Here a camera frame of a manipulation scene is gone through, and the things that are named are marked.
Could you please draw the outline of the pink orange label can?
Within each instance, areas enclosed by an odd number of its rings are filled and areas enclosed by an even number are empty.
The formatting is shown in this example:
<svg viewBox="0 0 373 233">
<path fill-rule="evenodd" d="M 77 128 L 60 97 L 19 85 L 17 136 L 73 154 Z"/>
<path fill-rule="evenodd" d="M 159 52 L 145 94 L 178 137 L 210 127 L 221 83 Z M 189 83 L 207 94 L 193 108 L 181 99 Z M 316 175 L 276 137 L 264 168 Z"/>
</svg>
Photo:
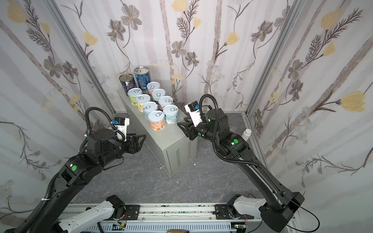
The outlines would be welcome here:
<svg viewBox="0 0 373 233">
<path fill-rule="evenodd" d="M 163 96 L 158 100 L 160 109 L 163 110 L 164 107 L 173 104 L 173 98 L 171 96 Z"/>
</svg>

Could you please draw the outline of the teal label can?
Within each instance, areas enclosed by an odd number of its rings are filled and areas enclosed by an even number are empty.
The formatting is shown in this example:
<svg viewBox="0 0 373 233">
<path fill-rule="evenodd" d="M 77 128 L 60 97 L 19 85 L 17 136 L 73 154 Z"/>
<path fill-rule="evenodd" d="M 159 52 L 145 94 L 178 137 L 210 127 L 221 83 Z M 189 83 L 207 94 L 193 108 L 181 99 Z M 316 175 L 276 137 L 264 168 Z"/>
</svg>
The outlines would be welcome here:
<svg viewBox="0 0 373 233">
<path fill-rule="evenodd" d="M 148 120 L 149 119 L 149 114 L 153 111 L 158 110 L 158 104 L 155 102 L 146 102 L 143 104 L 143 113 L 145 118 Z"/>
</svg>

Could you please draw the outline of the yellow label can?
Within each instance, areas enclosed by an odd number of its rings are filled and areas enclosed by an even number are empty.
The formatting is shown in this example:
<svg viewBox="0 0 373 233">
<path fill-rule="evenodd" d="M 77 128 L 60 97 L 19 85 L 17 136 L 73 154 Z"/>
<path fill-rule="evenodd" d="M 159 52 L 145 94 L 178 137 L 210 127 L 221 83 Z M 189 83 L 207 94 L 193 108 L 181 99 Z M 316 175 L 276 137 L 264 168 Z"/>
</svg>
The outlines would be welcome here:
<svg viewBox="0 0 373 233">
<path fill-rule="evenodd" d="M 145 103 L 149 102 L 151 97 L 147 94 L 141 94 L 136 96 L 137 106 L 140 112 L 143 112 L 143 106 Z"/>
</svg>

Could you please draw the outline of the white brown label can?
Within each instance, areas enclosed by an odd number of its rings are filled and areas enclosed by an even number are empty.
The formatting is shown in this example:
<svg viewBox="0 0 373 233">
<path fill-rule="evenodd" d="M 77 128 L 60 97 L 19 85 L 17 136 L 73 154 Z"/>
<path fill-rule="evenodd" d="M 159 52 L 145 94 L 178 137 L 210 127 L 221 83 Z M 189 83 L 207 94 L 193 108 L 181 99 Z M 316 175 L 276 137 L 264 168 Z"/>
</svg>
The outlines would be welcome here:
<svg viewBox="0 0 373 233">
<path fill-rule="evenodd" d="M 162 88 L 155 89 L 152 92 L 152 98 L 155 102 L 159 102 L 159 99 L 166 95 L 166 91 Z"/>
</svg>

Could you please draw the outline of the green label can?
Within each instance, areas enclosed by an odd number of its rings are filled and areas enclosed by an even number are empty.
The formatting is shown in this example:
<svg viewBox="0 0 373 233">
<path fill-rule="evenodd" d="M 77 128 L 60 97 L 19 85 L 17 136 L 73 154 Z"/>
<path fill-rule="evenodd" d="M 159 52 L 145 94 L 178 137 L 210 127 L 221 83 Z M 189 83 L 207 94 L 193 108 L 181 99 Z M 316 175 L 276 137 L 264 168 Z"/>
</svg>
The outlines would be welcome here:
<svg viewBox="0 0 373 233">
<path fill-rule="evenodd" d="M 132 88 L 128 90 L 127 94 L 128 94 L 131 104 L 137 105 L 136 97 L 143 93 L 142 93 L 142 89 L 140 88 Z"/>
</svg>

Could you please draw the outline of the dark navy tall can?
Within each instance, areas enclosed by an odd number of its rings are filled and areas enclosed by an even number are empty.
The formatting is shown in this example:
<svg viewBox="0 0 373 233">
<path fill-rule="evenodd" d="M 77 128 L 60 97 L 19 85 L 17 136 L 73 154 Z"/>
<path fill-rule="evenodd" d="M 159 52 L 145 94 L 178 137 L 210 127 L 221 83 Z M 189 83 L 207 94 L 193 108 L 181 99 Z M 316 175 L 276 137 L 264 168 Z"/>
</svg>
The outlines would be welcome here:
<svg viewBox="0 0 373 233">
<path fill-rule="evenodd" d="M 123 74 L 119 77 L 119 81 L 126 93 L 126 95 L 128 96 L 128 91 L 130 89 L 133 89 L 133 88 L 136 88 L 137 85 L 136 85 L 136 82 L 135 82 L 135 79 L 133 77 L 132 74 L 130 73 L 127 73 L 127 74 Z"/>
</svg>

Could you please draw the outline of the blue label tall can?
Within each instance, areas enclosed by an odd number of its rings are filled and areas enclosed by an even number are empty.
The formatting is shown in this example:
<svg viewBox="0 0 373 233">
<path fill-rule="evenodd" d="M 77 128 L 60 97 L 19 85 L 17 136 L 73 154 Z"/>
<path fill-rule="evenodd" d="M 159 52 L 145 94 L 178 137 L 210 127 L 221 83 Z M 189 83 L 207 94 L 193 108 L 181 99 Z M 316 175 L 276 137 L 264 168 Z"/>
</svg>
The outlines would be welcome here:
<svg viewBox="0 0 373 233">
<path fill-rule="evenodd" d="M 147 90 L 147 85 L 151 82 L 150 70 L 148 67 L 137 67 L 134 69 L 138 85 L 142 90 Z"/>
</svg>

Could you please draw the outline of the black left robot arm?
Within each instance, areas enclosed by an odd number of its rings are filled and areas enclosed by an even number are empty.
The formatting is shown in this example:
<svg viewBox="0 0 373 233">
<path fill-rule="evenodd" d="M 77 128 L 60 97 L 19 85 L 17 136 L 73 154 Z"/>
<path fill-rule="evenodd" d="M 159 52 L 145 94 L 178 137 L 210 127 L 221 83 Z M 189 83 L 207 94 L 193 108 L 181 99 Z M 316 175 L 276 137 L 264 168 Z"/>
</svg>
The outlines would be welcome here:
<svg viewBox="0 0 373 233">
<path fill-rule="evenodd" d="M 111 129 L 91 130 L 91 111 L 99 111 L 109 119 Z M 136 154 L 142 149 L 146 135 L 124 134 L 101 108 L 90 107 L 85 112 L 86 137 L 77 155 L 71 157 L 50 180 L 46 194 L 33 212 L 8 233 L 79 233 L 90 224 L 127 214 L 124 202 L 116 195 L 110 196 L 94 209 L 77 215 L 74 220 L 59 217 L 70 201 L 96 175 L 111 168 L 110 163 L 125 153 Z"/>
</svg>

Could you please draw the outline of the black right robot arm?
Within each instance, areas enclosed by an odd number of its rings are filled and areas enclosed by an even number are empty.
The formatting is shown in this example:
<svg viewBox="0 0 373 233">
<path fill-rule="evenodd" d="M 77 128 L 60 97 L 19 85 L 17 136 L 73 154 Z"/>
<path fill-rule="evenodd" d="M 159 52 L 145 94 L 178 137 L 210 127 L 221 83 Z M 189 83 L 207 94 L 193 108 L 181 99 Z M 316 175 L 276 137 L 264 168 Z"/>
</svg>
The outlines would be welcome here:
<svg viewBox="0 0 373 233">
<path fill-rule="evenodd" d="M 231 215 L 257 216 L 275 232 L 281 232 L 301 208 L 304 196 L 281 184 L 258 160 L 247 140 L 230 131 L 228 117 L 210 94 L 185 106 L 189 117 L 178 127 L 193 141 L 196 137 L 208 140 L 214 153 L 224 162 L 237 165 L 263 195 L 250 199 L 236 195 L 227 204 Z"/>
</svg>

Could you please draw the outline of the grey metal cabinet counter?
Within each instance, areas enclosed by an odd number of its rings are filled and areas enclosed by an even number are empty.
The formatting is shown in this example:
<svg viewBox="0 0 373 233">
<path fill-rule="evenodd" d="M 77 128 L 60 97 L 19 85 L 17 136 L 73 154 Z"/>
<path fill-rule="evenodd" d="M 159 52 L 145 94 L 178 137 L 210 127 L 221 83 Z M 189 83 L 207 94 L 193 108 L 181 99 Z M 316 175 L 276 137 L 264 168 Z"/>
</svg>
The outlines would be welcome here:
<svg viewBox="0 0 373 233">
<path fill-rule="evenodd" d="M 189 140 L 177 124 L 167 124 L 160 131 L 151 129 L 150 122 L 131 104 L 124 89 L 118 89 L 117 93 L 129 114 L 130 125 L 138 134 L 146 135 L 145 144 L 169 177 L 178 174 L 196 159 L 197 139 Z"/>
</svg>

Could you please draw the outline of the white plastic bottle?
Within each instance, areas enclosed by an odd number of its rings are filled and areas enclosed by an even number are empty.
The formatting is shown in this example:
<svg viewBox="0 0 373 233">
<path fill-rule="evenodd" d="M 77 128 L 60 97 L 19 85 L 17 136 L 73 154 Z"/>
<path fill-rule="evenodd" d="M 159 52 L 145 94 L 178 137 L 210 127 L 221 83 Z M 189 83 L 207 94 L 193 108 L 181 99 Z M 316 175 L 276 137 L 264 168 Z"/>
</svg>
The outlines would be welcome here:
<svg viewBox="0 0 373 233">
<path fill-rule="evenodd" d="M 242 138 L 244 141 L 248 141 L 248 139 L 250 138 L 252 134 L 252 131 L 250 129 L 245 129 L 245 131 L 242 133 Z"/>
</svg>

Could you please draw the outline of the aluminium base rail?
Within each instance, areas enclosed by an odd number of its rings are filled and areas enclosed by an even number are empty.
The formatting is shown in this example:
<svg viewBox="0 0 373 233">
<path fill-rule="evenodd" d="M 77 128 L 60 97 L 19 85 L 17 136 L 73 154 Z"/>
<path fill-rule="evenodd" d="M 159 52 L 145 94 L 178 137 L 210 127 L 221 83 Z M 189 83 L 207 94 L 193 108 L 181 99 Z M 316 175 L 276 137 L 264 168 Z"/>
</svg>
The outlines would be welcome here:
<svg viewBox="0 0 373 233">
<path fill-rule="evenodd" d="M 271 233 L 259 213 L 225 203 L 127 204 L 117 217 L 108 202 L 69 204 L 57 223 L 67 233 Z"/>
</svg>

